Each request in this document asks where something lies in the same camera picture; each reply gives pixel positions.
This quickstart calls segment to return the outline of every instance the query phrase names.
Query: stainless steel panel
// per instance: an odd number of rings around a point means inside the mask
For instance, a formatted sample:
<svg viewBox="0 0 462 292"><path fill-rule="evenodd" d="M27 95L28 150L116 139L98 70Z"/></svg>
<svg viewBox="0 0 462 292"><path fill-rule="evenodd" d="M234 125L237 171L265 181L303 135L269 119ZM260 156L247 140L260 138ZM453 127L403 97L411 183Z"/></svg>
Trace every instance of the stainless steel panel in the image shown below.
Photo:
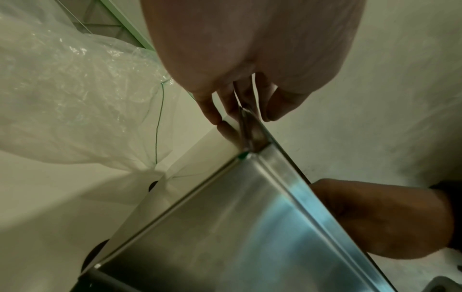
<svg viewBox="0 0 462 292"><path fill-rule="evenodd" d="M250 152L227 162L86 276L141 292L394 291L263 126L241 114L241 145ZM230 128L220 132L236 137Z"/></svg>

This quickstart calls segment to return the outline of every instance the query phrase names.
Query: concrete floor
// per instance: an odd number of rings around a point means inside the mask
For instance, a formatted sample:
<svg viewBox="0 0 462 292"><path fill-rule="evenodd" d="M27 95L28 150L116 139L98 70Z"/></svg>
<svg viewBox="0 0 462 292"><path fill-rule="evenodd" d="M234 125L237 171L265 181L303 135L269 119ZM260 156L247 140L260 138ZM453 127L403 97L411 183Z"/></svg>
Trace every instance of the concrete floor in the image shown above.
<svg viewBox="0 0 462 292"><path fill-rule="evenodd" d="M339 76L267 124L310 180L427 186L461 165L461 13L458 0L369 1ZM183 97L176 149L164 168L211 128ZM70 289L88 251L111 236L156 176L45 165L6 153L0 171L3 292ZM458 253L375 259L400 292L420 291L436 275L462 282Z"/></svg>

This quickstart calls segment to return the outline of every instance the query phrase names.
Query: dark sleeve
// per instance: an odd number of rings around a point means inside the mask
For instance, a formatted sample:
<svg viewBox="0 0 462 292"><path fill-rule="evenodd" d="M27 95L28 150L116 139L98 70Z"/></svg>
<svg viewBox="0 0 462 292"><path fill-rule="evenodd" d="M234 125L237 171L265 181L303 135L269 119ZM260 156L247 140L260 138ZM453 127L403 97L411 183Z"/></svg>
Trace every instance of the dark sleeve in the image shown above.
<svg viewBox="0 0 462 292"><path fill-rule="evenodd" d="M448 195L454 214L454 234L448 247L462 251L462 181L445 180L431 188Z"/></svg>

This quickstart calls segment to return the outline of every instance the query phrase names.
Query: clear plastic sheet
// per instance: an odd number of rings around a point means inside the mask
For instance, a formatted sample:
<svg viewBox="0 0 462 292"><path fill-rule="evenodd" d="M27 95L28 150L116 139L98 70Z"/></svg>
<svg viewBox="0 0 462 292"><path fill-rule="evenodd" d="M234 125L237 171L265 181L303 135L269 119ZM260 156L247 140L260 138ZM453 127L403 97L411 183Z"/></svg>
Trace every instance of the clear plastic sheet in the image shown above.
<svg viewBox="0 0 462 292"><path fill-rule="evenodd" d="M0 150L48 163L152 168L180 87L153 51L78 32L53 0L0 3Z"/></svg>

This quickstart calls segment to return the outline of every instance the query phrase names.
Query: hand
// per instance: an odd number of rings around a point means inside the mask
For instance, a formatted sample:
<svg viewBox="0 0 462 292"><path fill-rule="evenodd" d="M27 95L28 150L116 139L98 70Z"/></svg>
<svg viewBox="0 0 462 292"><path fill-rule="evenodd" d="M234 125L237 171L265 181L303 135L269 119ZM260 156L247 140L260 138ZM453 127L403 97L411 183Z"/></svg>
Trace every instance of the hand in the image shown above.
<svg viewBox="0 0 462 292"><path fill-rule="evenodd" d="M451 205L439 190L333 179L310 187L365 252L424 257L446 247L454 232Z"/></svg>
<svg viewBox="0 0 462 292"><path fill-rule="evenodd" d="M340 70L365 0L141 0L154 46L172 77L214 125L238 102L275 121Z"/></svg>

